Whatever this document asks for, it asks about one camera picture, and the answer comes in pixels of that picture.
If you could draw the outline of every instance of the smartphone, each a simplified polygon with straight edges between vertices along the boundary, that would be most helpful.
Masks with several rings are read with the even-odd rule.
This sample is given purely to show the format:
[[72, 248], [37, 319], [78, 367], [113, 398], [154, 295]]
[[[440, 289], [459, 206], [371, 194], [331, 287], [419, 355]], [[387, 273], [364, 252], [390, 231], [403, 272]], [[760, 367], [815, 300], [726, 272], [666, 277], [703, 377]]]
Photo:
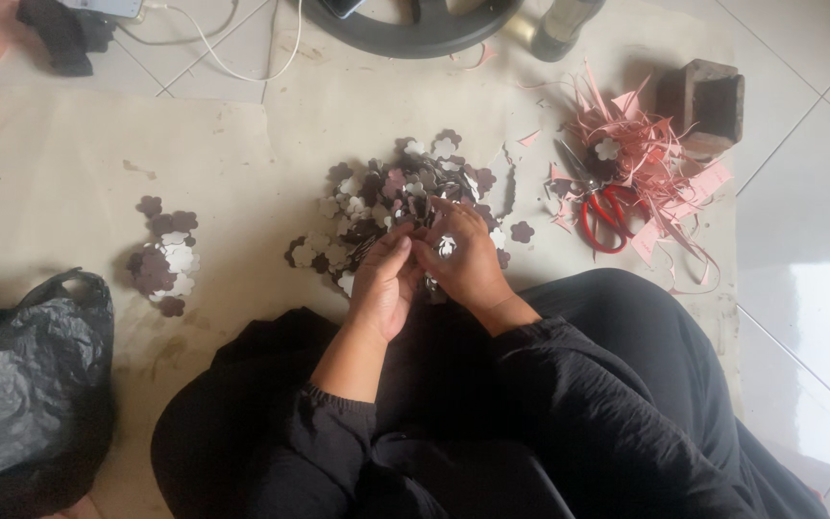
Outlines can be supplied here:
[[143, 0], [60, 0], [60, 4], [74, 9], [98, 11], [122, 18], [136, 18]]
[[351, 16], [354, 9], [357, 9], [367, 0], [322, 0], [322, 3], [332, 11], [332, 14], [345, 19]]

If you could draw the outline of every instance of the bottle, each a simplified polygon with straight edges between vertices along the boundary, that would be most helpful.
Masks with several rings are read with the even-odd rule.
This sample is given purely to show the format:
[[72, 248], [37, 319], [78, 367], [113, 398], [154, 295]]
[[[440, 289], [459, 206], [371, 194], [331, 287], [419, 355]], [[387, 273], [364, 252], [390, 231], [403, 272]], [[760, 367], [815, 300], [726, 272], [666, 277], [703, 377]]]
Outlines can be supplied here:
[[594, 18], [605, 0], [554, 0], [539, 21], [530, 52], [540, 61], [563, 59], [575, 46], [585, 22]]

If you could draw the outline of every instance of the plastic bag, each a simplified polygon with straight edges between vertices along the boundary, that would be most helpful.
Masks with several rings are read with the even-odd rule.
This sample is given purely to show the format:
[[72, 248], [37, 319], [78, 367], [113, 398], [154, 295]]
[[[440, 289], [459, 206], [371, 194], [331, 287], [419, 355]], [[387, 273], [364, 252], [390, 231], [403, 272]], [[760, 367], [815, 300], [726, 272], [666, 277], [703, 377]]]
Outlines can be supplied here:
[[95, 274], [58, 274], [0, 310], [0, 518], [56, 513], [91, 489], [113, 430], [112, 353], [110, 291]]

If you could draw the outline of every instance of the scissors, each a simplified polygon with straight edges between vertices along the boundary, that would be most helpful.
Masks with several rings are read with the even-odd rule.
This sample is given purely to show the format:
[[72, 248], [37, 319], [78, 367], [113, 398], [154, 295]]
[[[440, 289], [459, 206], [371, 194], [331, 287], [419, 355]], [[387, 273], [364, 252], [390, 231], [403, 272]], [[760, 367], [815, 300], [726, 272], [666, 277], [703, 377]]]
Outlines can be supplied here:
[[[565, 148], [566, 151], [568, 151], [569, 161], [572, 163], [572, 167], [577, 172], [578, 176], [581, 177], [581, 181], [585, 185], [585, 194], [583, 194], [584, 199], [582, 200], [581, 209], [582, 214], [580, 218], [582, 223], [582, 232], [585, 234], [585, 238], [587, 238], [588, 242], [591, 244], [591, 247], [598, 252], [604, 252], [607, 254], [616, 254], [620, 252], [626, 248], [627, 240], [635, 236], [635, 233], [630, 231], [630, 228], [626, 225], [626, 216], [623, 214], [623, 206], [617, 202], [617, 196], [625, 198], [626, 201], [640, 211], [640, 214], [647, 221], [649, 218], [648, 206], [646, 206], [646, 203], [635, 193], [633, 189], [622, 185], [608, 184], [599, 180], [591, 171], [588, 171], [582, 161], [575, 156], [568, 144], [562, 140], [560, 140], [559, 143], [563, 148]], [[610, 203], [610, 206], [607, 208], [602, 206], [601, 202], [598, 201], [598, 195], [603, 195]], [[595, 239], [594, 233], [589, 225], [588, 215], [590, 211], [593, 211], [596, 216], [599, 216], [602, 220], [604, 220], [608, 227], [616, 233], [616, 235], [620, 238], [620, 244], [618, 246], [609, 247]]]

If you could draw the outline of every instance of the white cable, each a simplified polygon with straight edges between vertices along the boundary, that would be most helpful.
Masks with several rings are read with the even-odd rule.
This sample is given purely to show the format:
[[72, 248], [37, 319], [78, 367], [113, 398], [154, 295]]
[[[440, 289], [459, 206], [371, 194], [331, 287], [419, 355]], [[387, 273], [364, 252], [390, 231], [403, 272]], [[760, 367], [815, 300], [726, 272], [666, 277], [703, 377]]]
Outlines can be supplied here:
[[[261, 6], [264, 6], [268, 1], [269, 0], [265, 0], [264, 2], [262, 2]], [[287, 67], [291, 65], [291, 62], [293, 62], [293, 57], [295, 55], [297, 55], [297, 50], [300, 49], [300, 31], [303, 30], [303, 0], [297, 0], [297, 41], [293, 46], [293, 52], [291, 53], [291, 58], [287, 60], [287, 63], [284, 64], [284, 66], [281, 68], [281, 70], [277, 74], [275, 74], [274, 76], [271, 76], [271, 77], [264, 77], [264, 78], [261, 78], [261, 79], [258, 79], [258, 78], [255, 78], [255, 77], [246, 77], [246, 76], [242, 76], [240, 74], [236, 74], [235, 72], [231, 71], [227, 66], [223, 65], [223, 62], [220, 60], [220, 57], [217, 56], [217, 53], [213, 52], [213, 46], [210, 45], [210, 42], [207, 41], [207, 37], [204, 36], [204, 31], [200, 29], [199, 25], [197, 25], [197, 20], [191, 18], [191, 15], [184, 12], [184, 10], [182, 10], [179, 7], [176, 7], [176, 6], [169, 6], [168, 4], [154, 3], [154, 2], [150, 2], [148, 0], [143, 2], [143, 6], [154, 8], [154, 9], [169, 9], [169, 10], [172, 10], [172, 11], [178, 11], [179, 13], [185, 15], [187, 17], [187, 19], [191, 20], [191, 23], [194, 24], [194, 28], [197, 29], [197, 33], [200, 34], [200, 39], [204, 41], [204, 45], [206, 45], [207, 50], [210, 51], [210, 55], [213, 56], [213, 59], [217, 60], [217, 63], [220, 64], [220, 66], [223, 67], [223, 70], [225, 70], [225, 71], [229, 72], [230, 74], [232, 74], [233, 77], [238, 77], [239, 79], [244, 79], [246, 81], [253, 81], [253, 82], [271, 81], [271, 79], [275, 79], [275, 78], [279, 77], [281, 74], [284, 73], [285, 70], [287, 70]]]

